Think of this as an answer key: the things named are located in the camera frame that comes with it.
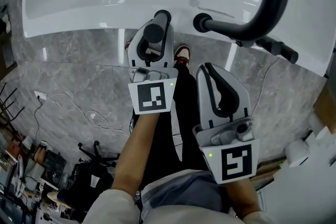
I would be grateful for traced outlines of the white power strip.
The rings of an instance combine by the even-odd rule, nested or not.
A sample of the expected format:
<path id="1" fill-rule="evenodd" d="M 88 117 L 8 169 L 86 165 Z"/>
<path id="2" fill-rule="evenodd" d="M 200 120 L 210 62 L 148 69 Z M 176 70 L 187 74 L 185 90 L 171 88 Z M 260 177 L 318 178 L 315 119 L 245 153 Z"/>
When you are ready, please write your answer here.
<path id="1" fill-rule="evenodd" d="M 48 99 L 48 95 L 45 92 L 39 91 L 39 90 L 34 90 L 34 94 L 37 99 L 44 100 L 46 101 Z"/>

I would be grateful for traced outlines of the person's left forearm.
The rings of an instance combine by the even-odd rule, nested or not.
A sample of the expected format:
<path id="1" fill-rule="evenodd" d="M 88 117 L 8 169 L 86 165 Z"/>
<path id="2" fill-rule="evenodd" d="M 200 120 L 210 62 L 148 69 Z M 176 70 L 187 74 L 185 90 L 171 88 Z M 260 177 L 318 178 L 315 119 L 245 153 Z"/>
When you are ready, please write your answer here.
<path id="1" fill-rule="evenodd" d="M 135 197 L 145 171 L 159 114 L 139 116 L 115 168 L 112 189 Z"/>

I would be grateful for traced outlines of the brown box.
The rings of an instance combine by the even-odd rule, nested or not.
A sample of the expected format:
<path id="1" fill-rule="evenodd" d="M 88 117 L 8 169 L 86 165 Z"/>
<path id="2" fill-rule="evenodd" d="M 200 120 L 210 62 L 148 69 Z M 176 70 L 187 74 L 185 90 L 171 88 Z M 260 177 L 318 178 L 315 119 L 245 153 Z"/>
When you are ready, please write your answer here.
<path id="1" fill-rule="evenodd" d="M 336 124 L 336 103 L 330 94 L 327 83 L 313 105 L 313 109 L 324 125 Z"/>

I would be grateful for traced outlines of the person's cream jacket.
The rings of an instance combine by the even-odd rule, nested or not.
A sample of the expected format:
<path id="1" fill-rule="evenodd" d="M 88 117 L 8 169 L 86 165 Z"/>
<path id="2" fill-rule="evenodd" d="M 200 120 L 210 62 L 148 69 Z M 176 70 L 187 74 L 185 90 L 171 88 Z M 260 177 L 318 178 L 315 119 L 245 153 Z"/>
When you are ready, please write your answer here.
<path id="1" fill-rule="evenodd" d="M 82 224 L 139 224 L 134 199 L 128 193 L 104 191 L 89 209 Z M 151 210 L 143 224 L 274 224 L 263 211 L 250 213 L 242 220 L 229 214 L 201 207 L 171 205 Z"/>

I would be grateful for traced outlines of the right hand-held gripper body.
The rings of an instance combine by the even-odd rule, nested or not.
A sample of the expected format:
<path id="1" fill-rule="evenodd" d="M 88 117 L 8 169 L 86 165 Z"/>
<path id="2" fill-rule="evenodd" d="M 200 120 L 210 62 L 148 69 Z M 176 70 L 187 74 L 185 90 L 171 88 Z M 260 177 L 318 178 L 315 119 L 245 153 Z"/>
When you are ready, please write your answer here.
<path id="1" fill-rule="evenodd" d="M 256 175 L 260 142 L 251 116 L 211 129 L 193 128 L 207 167 L 218 184 Z"/>

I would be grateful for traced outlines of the person's right forearm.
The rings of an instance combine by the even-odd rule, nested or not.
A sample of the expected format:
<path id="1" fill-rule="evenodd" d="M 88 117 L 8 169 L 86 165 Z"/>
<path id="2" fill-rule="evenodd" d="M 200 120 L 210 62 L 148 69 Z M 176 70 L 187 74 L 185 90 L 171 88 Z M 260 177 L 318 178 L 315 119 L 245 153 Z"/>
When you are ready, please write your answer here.
<path id="1" fill-rule="evenodd" d="M 241 220 L 260 211 L 257 192 L 249 178 L 227 183 L 225 188 L 232 208 Z"/>

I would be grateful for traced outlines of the black office chair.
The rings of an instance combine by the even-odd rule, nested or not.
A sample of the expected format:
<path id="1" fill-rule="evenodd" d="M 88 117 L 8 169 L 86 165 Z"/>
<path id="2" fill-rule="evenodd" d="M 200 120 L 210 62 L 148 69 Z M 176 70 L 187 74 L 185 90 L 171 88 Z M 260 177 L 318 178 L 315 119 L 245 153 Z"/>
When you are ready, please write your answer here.
<path id="1" fill-rule="evenodd" d="M 88 160 L 84 161 L 81 158 L 79 163 L 75 165 L 71 179 L 74 179 L 74 184 L 85 189 L 97 189 L 104 191 L 109 189 L 113 183 L 113 176 L 109 173 L 109 168 L 115 168 L 119 160 L 120 153 L 115 153 L 112 157 L 103 157 L 98 150 L 99 141 L 93 143 L 93 153 L 88 152 L 83 148 L 82 143 L 78 143 L 78 148 L 86 156 Z"/>

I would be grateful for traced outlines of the black round stool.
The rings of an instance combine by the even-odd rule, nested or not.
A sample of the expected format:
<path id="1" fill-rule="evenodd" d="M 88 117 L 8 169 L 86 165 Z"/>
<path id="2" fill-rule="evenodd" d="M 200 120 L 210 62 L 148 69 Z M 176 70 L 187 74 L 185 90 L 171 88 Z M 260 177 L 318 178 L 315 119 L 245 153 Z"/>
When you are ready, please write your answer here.
<path id="1" fill-rule="evenodd" d="M 12 95 L 17 91 L 15 88 L 7 97 L 6 99 L 2 100 L 1 96 L 6 88 L 7 83 L 5 82 L 0 91 L 0 128 L 5 128 L 10 125 L 18 116 L 23 112 L 25 107 L 22 107 L 15 115 L 9 111 L 9 108 L 15 103 L 16 99 L 14 99 L 11 103 L 7 103 Z"/>

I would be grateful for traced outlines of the white cylindrical bin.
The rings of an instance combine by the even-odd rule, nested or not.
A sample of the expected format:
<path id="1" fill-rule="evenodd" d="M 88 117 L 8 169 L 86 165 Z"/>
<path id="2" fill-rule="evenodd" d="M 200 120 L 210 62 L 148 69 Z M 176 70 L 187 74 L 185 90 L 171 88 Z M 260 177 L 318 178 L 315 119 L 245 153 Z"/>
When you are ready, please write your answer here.
<path id="1" fill-rule="evenodd" d="M 329 132 L 328 127 L 321 122 L 314 112 L 309 117 L 309 124 L 317 140 L 322 139 Z"/>
<path id="2" fill-rule="evenodd" d="M 309 146 L 302 139 L 292 141 L 285 147 L 285 155 L 289 167 L 300 166 L 309 158 Z"/>

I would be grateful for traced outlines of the person's grey shirt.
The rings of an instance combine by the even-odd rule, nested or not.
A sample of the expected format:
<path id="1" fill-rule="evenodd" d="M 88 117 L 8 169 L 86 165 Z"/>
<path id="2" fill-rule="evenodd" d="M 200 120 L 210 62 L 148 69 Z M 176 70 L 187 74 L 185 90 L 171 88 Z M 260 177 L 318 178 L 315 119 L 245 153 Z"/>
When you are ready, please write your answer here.
<path id="1" fill-rule="evenodd" d="M 141 183 L 142 224 L 234 224 L 223 185 L 210 171 L 146 170 Z"/>

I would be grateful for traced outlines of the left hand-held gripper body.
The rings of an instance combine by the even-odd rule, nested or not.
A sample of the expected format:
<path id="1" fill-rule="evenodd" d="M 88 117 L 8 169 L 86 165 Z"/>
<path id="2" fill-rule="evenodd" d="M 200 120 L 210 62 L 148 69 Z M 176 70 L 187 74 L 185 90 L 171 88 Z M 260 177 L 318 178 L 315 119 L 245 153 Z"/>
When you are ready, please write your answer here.
<path id="1" fill-rule="evenodd" d="M 135 114 L 169 112 L 178 70 L 159 67 L 130 67 L 128 84 Z"/>

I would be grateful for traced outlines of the person's black trousers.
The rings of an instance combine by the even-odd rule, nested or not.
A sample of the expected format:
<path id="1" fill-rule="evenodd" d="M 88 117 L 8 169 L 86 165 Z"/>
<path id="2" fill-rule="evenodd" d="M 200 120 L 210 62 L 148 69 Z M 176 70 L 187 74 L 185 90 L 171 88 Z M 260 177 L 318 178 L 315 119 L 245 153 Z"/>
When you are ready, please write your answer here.
<path id="1" fill-rule="evenodd" d="M 161 113 L 140 189 L 144 189 L 145 186 L 158 179 L 185 169 L 208 170 L 192 132 L 192 129 L 200 122 L 196 80 L 190 74 L 186 60 L 177 61 L 174 68 L 178 70 L 173 99 L 183 142 L 182 160 L 179 160 L 174 146 L 171 114 L 170 112 Z"/>

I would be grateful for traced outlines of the person's right red white sneaker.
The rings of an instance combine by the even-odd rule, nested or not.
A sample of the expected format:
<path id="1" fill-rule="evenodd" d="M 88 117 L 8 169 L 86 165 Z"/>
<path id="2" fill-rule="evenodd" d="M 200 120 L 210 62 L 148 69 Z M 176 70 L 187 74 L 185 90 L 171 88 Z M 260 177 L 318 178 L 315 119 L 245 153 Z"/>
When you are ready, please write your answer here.
<path id="1" fill-rule="evenodd" d="M 174 55 L 175 64 L 182 64 L 187 66 L 190 61 L 190 49 L 187 45 L 181 45 L 177 48 Z"/>

